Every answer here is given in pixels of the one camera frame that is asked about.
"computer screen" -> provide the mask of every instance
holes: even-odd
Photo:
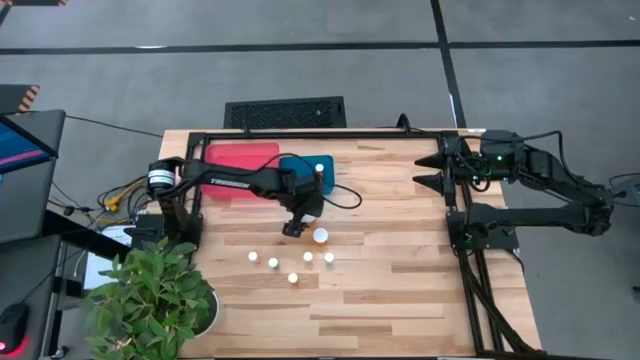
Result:
[[[0,116],[0,174],[49,161],[55,152]]]

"red pad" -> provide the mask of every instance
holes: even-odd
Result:
[[[226,165],[255,170],[271,157],[280,153],[278,143],[209,145],[204,160],[210,164]],[[269,163],[269,167],[277,168],[278,159]],[[212,199],[257,198],[251,191],[228,188],[224,186],[202,185],[202,193]]]

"wooden table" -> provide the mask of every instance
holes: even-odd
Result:
[[[184,157],[188,134],[166,131],[160,157]],[[257,141],[278,142],[281,152],[333,156],[336,182],[360,192],[364,202],[351,211],[325,205],[316,226],[326,228],[330,236],[329,244],[321,247],[313,243],[310,230],[300,239],[283,236],[282,224],[291,214],[275,201],[203,197],[205,231],[194,261],[216,289],[224,310],[215,331],[187,342],[181,356],[474,354],[458,261],[445,227],[444,200],[411,180],[434,172],[413,162],[436,152],[435,140],[214,143]],[[477,202],[504,206],[499,184],[473,195]],[[330,198],[343,204],[355,201],[340,189]],[[263,259],[259,265],[247,259],[250,251]],[[306,251],[315,255],[311,265],[302,259]],[[336,258],[331,267],[322,260],[328,251]],[[271,256],[280,260],[278,271],[266,264]],[[539,348],[520,265],[501,250],[487,251],[486,257],[496,304],[522,338]],[[289,272],[298,273],[297,285],[287,281]],[[485,348],[490,349],[486,314],[479,308]]]

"green plant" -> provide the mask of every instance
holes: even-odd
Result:
[[[117,281],[89,294],[87,324],[96,336],[87,341],[97,360],[176,359],[209,315],[213,289],[185,258],[195,246],[165,250],[167,242],[143,242],[145,251],[131,250],[121,267],[116,257],[101,273]]]

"black mouse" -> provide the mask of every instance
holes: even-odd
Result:
[[[27,330],[29,308],[25,304],[9,305],[0,314],[0,354],[10,354],[22,343]]]

